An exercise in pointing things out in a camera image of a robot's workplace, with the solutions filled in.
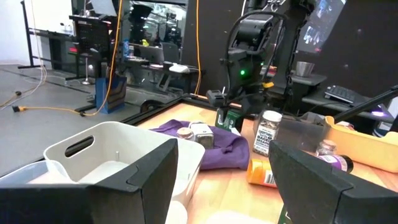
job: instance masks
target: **basket handle hole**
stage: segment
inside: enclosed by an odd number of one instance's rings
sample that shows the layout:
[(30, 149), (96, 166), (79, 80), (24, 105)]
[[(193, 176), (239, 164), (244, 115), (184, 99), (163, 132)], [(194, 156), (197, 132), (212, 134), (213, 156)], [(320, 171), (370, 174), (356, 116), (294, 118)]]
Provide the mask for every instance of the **basket handle hole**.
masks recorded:
[(67, 147), (67, 150), (65, 150), (65, 156), (66, 157), (71, 157), (75, 155), (76, 153), (84, 150), (88, 146), (91, 146), (94, 143), (94, 137), (93, 136), (88, 136), (87, 138), (84, 138), (73, 145)]

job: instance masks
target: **metal cup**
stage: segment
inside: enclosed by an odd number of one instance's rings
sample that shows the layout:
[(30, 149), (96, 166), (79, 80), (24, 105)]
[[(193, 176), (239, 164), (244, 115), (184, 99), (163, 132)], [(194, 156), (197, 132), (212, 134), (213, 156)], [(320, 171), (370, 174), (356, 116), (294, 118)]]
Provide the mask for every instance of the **metal cup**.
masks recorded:
[(311, 75), (314, 66), (315, 66), (314, 63), (297, 62), (296, 75), (300, 77), (309, 77)]

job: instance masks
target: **orange bottle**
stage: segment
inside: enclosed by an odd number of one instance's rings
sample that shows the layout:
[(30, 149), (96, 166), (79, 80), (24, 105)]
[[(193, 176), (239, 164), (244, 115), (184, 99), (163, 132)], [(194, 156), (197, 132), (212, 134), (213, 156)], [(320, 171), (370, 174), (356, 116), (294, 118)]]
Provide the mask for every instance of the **orange bottle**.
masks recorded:
[(249, 161), (249, 167), (246, 172), (246, 180), (250, 184), (277, 187), (271, 170), (271, 164), (268, 161), (263, 161), (260, 159), (251, 159)]

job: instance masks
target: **gray floor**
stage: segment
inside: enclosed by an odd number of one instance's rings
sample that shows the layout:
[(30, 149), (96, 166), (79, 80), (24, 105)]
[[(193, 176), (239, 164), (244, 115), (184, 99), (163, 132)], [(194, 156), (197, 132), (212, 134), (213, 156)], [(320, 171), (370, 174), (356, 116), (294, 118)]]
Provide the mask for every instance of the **gray floor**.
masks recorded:
[[(49, 75), (67, 77), (49, 71)], [(0, 65), (0, 103), (8, 100), (15, 91), (23, 91), (40, 79), (40, 70), (18, 70), (15, 65)], [(77, 81), (58, 77), (48, 77), (48, 81), (34, 94), (15, 103), (19, 106), (51, 106), (59, 108), (79, 108), (86, 106), (87, 96), (94, 92), (94, 86), (82, 86)], [(147, 93), (144, 90), (129, 89), (126, 101), (139, 105), (148, 98), (169, 101), (173, 96)], [(53, 110), (29, 110), (14, 113), (11, 107), (0, 110), (0, 175), (42, 157), (44, 149), (73, 134), (103, 121), (120, 121), (139, 112), (139, 107), (126, 104), (125, 108), (111, 114), (98, 114), (94, 117), (80, 117), (73, 113)]]

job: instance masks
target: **purple cloth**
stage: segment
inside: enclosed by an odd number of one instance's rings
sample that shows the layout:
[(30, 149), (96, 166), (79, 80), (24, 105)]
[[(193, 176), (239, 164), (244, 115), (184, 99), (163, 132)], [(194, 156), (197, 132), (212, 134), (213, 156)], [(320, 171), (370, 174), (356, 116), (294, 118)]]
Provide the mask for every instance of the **purple cloth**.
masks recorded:
[[(188, 125), (188, 121), (173, 119), (152, 130), (176, 137), (177, 130), (182, 127), (188, 127)], [(244, 137), (224, 129), (209, 127), (214, 134), (215, 148), (205, 151), (200, 169), (240, 168), (246, 170), (250, 158), (248, 141)]]

